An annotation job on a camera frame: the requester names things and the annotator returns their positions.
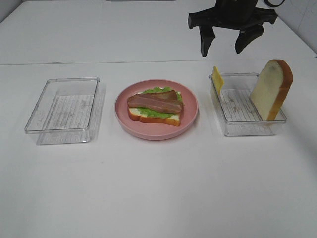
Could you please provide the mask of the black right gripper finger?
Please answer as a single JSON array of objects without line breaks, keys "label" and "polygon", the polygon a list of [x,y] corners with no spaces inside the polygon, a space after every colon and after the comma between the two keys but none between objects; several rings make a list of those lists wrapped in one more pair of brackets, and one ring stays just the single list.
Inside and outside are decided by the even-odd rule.
[{"label": "black right gripper finger", "polygon": [[214,30],[212,26],[199,26],[199,31],[201,37],[201,55],[202,57],[206,57],[209,47],[215,39]]},{"label": "black right gripper finger", "polygon": [[253,40],[260,37],[264,33],[262,25],[254,25],[239,32],[235,43],[236,53],[241,53]]}]

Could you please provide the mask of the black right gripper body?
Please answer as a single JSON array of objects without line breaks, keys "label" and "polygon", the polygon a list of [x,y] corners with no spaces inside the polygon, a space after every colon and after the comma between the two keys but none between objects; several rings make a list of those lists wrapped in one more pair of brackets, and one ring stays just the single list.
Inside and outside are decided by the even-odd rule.
[{"label": "black right gripper body", "polygon": [[242,30],[268,22],[274,24],[277,13],[273,9],[256,7],[256,0],[217,0],[215,6],[199,12],[190,13],[188,25],[220,27]]}]

